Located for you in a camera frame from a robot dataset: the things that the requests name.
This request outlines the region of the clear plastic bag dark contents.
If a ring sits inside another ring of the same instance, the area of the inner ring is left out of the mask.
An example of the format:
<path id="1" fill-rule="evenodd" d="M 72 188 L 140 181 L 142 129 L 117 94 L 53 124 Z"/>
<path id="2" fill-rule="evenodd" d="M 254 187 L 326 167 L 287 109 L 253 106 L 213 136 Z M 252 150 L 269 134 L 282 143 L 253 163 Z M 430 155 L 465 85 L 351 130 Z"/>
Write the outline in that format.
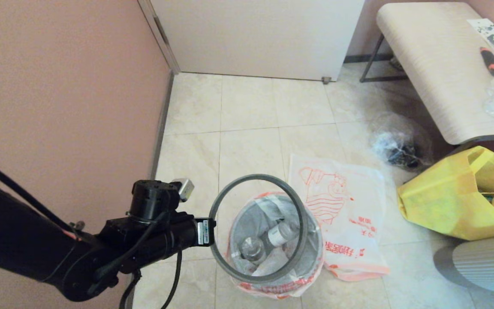
<path id="1" fill-rule="evenodd" d="M 375 117 L 369 127 L 369 147 L 390 166 L 418 171 L 434 162 L 433 141 L 428 132 L 410 118 L 395 113 Z"/>

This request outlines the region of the yellow tote bag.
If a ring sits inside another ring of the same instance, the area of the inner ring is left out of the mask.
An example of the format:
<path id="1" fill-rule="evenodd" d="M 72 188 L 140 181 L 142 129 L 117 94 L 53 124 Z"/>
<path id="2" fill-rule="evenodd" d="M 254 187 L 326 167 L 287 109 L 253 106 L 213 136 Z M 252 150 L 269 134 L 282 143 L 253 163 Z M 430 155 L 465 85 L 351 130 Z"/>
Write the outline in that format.
<path id="1" fill-rule="evenodd" d="M 494 152 L 476 146 L 440 160 L 398 188 L 404 219 L 458 239 L 494 237 Z"/>

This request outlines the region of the clear bottle with white label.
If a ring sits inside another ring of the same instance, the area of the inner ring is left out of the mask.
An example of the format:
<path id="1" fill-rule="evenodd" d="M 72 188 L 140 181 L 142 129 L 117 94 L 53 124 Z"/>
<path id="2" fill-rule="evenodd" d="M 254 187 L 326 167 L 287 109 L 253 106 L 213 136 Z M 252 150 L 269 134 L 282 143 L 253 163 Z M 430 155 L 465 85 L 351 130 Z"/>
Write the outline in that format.
<path id="1" fill-rule="evenodd" d="M 293 240 L 299 232 L 300 227 L 296 223 L 281 221 L 260 236 L 246 237 L 238 247 L 240 256 L 253 264 L 261 264 L 275 248 Z"/>

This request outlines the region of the white door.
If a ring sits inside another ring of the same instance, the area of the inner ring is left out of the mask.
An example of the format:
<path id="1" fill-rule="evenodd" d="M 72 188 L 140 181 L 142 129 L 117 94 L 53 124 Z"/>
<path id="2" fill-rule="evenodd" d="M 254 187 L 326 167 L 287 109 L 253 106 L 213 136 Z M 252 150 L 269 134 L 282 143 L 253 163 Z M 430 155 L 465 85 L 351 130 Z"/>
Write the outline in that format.
<path id="1" fill-rule="evenodd" d="M 150 0 L 182 72 L 337 81 L 365 0 Z"/>

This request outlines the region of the beige bench with black legs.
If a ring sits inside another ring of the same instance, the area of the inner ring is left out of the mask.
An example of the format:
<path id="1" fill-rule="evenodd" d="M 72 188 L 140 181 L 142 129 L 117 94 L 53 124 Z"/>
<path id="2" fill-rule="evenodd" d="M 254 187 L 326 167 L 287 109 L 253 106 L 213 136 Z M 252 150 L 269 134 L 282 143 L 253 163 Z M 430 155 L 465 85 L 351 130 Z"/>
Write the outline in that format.
<path id="1" fill-rule="evenodd" d="M 463 2 L 384 4 L 379 30 L 403 66 L 441 136 L 451 145 L 494 136 L 483 102 L 492 76 L 468 23 L 479 15 Z"/>

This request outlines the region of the grey ribbed round object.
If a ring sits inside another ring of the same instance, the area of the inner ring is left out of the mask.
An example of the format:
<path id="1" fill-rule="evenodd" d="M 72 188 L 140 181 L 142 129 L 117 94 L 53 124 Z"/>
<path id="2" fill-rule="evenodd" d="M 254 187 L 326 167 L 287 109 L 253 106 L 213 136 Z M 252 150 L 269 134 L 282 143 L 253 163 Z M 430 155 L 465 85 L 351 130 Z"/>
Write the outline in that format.
<path id="1" fill-rule="evenodd" d="M 434 265 L 444 278 L 467 288 L 494 292 L 494 237 L 439 249 Z"/>

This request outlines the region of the black and orange tool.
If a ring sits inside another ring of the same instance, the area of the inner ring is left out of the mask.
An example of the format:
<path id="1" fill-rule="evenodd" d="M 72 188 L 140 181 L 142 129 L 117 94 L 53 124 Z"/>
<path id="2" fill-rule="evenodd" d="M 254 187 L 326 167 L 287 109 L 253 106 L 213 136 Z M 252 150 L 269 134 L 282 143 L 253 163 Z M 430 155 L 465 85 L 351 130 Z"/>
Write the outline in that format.
<path id="1" fill-rule="evenodd" d="M 488 69 L 488 72 L 494 76 L 494 54 L 493 52 L 486 48 L 486 47 L 480 47 L 480 54 L 482 55 L 484 64 L 486 68 Z"/>

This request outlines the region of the white door frame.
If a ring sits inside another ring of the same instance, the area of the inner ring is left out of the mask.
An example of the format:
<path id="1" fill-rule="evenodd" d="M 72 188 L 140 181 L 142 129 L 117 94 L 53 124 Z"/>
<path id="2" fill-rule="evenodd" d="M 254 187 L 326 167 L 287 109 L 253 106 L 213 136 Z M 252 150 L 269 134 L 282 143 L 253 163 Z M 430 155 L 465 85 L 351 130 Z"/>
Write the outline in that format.
<path id="1" fill-rule="evenodd" d="M 152 31 L 154 38 L 157 41 L 159 48 L 165 58 L 167 65 L 170 67 L 171 72 L 174 75 L 180 74 L 181 69 L 177 63 L 176 57 L 174 56 L 169 39 L 163 29 L 163 24 L 161 23 L 159 16 L 151 3 L 151 0 L 137 0 L 139 6 L 148 22 L 148 25 Z"/>

